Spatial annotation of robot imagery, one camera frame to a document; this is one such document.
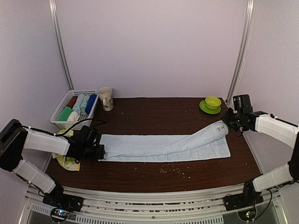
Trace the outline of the yellow green patterned towel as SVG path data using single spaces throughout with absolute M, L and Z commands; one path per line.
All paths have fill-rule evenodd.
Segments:
M 56 159 L 59 165 L 68 171 L 79 171 L 80 163 L 76 163 L 74 158 L 66 157 L 64 155 L 59 155 L 56 153 L 52 153 L 52 158 Z

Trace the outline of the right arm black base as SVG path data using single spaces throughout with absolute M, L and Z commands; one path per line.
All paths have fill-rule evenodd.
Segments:
M 226 211 L 239 210 L 246 207 L 254 206 L 263 202 L 263 197 L 260 194 L 247 196 L 244 193 L 235 195 L 226 195 L 223 198 Z

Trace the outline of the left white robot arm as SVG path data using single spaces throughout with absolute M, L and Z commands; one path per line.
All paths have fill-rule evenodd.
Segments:
M 104 146 L 99 144 L 97 130 L 89 126 L 83 126 L 77 134 L 66 137 L 64 133 L 53 134 L 23 126 L 17 119 L 9 121 L 0 132 L 0 168 L 16 174 L 41 192 L 49 194 L 49 200 L 57 207 L 63 207 L 67 203 L 63 187 L 27 161 L 22 156 L 24 149 L 55 153 L 75 161 L 101 160 L 105 155 Z

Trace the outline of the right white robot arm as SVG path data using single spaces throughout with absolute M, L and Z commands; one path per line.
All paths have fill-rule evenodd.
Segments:
M 229 108 L 221 120 L 234 131 L 253 131 L 273 139 L 292 150 L 289 161 L 259 177 L 247 181 L 240 194 L 240 203 L 251 205 L 262 191 L 299 182 L 299 126 L 281 120 L 273 114 Z

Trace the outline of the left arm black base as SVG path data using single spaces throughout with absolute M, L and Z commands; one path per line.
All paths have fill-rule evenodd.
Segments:
M 79 196 L 61 194 L 58 196 L 45 194 L 43 203 L 52 207 L 61 208 L 69 212 L 80 212 L 84 199 Z

